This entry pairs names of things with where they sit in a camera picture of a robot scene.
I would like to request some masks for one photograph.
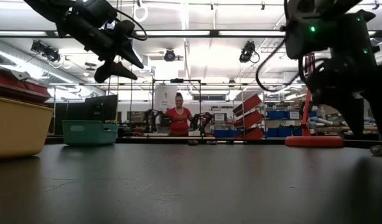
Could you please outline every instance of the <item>person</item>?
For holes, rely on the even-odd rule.
[[[188,136],[189,124],[188,120],[192,119],[190,110],[183,107],[183,96],[181,93],[176,93],[176,107],[166,111],[166,115],[170,117],[170,136]]]

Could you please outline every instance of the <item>table surface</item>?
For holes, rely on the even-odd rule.
[[[366,149],[45,146],[0,161],[0,223],[382,223]]]

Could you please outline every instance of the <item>white ceiling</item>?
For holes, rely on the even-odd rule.
[[[109,1],[116,6],[116,1]],[[122,11],[132,14],[133,0],[122,2]],[[181,5],[188,2],[188,7]],[[211,10],[211,2],[215,5],[215,10]],[[363,1],[359,8],[370,9],[375,1]],[[164,0],[164,1],[143,1],[148,7],[149,14],[141,25],[147,30],[181,30],[182,15],[187,14],[187,29],[278,29],[285,23],[283,17],[282,0],[265,0],[266,8],[261,10],[261,1],[254,0]],[[369,29],[382,29],[382,0],[381,7],[373,11],[376,18],[368,23]],[[142,17],[143,11],[137,10],[137,16]],[[55,30],[55,25],[38,13],[34,12],[26,3],[21,0],[0,1],[0,30]],[[75,39],[39,39],[43,43],[60,50],[62,55],[73,62],[70,69],[60,68],[63,72],[82,78],[86,82],[94,82],[93,74],[88,77],[83,75],[86,66],[85,62],[92,62],[101,65],[97,56],[93,53],[87,54],[83,46]],[[242,47],[248,40],[255,41],[260,47],[261,61],[269,55],[273,48],[281,41],[280,39],[187,39],[189,48],[188,64],[190,76],[192,78],[202,78],[206,80],[217,80],[217,82],[228,81],[229,78],[244,78],[241,82],[252,82],[256,67],[259,64],[240,63],[239,56]],[[0,41],[32,55],[30,47],[33,39],[23,38],[0,38]],[[145,42],[135,40],[134,50],[139,55],[157,56],[166,49],[174,49],[177,55],[184,55],[183,38],[157,39],[151,38]],[[297,63],[286,57],[285,49],[281,49],[268,65],[263,69],[262,78],[267,78],[270,82],[277,80],[280,82],[284,74],[293,74],[297,70]],[[158,61],[151,61],[149,65],[156,65]],[[179,62],[181,74],[184,74],[184,62]],[[149,72],[135,72],[139,77],[144,77],[140,81],[148,79]]]

